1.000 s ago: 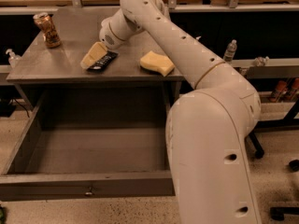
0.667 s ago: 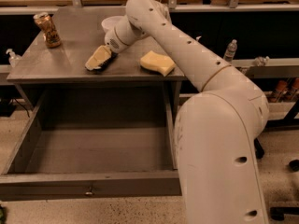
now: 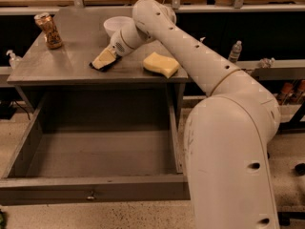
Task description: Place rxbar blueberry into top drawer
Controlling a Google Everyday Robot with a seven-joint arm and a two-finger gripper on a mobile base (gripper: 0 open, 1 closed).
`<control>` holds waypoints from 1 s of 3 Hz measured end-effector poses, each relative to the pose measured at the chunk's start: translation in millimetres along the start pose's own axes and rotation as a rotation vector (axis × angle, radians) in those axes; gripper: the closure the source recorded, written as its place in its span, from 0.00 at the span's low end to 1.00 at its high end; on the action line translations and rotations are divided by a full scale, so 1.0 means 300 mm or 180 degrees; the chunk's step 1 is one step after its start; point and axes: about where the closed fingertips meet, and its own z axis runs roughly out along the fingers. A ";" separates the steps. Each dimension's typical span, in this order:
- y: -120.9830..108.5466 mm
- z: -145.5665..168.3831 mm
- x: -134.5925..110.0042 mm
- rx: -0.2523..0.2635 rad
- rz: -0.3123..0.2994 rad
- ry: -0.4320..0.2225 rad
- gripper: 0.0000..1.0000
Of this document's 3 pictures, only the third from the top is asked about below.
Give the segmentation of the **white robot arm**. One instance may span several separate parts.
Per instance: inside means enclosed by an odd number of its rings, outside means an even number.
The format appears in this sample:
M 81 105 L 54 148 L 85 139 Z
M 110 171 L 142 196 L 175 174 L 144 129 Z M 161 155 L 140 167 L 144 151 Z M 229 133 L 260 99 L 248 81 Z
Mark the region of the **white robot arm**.
M 132 22 L 92 62 L 99 70 L 158 40 L 206 94 L 184 129 L 196 229 L 280 229 L 267 145 L 280 111 L 275 97 L 234 63 L 179 29 L 172 9 L 138 0 Z

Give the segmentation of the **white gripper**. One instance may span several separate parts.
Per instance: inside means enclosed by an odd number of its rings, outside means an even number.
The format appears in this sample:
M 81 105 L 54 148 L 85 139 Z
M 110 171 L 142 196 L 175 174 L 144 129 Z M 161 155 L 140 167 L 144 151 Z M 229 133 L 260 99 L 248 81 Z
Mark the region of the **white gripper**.
M 96 68 L 101 68 L 113 62 L 116 57 L 128 55 L 152 40 L 149 35 L 137 28 L 132 20 L 112 35 L 109 46 L 92 61 L 92 64 Z

